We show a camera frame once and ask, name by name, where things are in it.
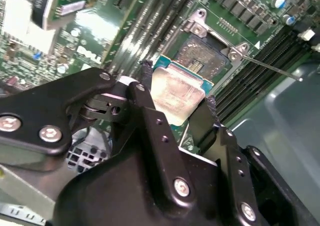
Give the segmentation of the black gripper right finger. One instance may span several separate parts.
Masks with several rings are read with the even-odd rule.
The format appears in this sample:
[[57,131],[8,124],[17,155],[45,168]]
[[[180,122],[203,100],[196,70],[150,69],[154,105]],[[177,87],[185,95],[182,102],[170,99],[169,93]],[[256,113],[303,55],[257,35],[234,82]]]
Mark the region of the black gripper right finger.
[[200,155],[218,166],[218,212],[227,226],[318,226],[268,158],[255,146],[241,148],[217,116],[214,96],[188,119]]

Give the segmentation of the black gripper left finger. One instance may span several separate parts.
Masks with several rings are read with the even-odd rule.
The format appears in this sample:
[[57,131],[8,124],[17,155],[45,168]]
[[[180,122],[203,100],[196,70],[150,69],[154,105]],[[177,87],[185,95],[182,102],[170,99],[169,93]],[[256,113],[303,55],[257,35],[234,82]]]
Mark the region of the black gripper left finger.
[[73,133],[97,119],[111,121],[117,134],[110,159],[140,150],[156,204],[189,211],[195,191],[168,121],[155,109],[151,74],[152,63],[144,60],[140,81],[121,86],[92,67],[1,99],[0,115],[19,123],[0,131],[2,163],[52,171],[68,152]]

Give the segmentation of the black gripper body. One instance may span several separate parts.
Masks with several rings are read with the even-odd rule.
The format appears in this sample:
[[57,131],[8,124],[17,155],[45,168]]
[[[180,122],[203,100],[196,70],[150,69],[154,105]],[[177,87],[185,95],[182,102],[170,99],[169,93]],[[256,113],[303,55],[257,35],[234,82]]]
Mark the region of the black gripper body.
[[233,226],[232,210],[218,189],[219,169],[185,151],[196,203],[186,214],[159,207],[141,151],[132,149],[78,175],[56,200],[54,226]]

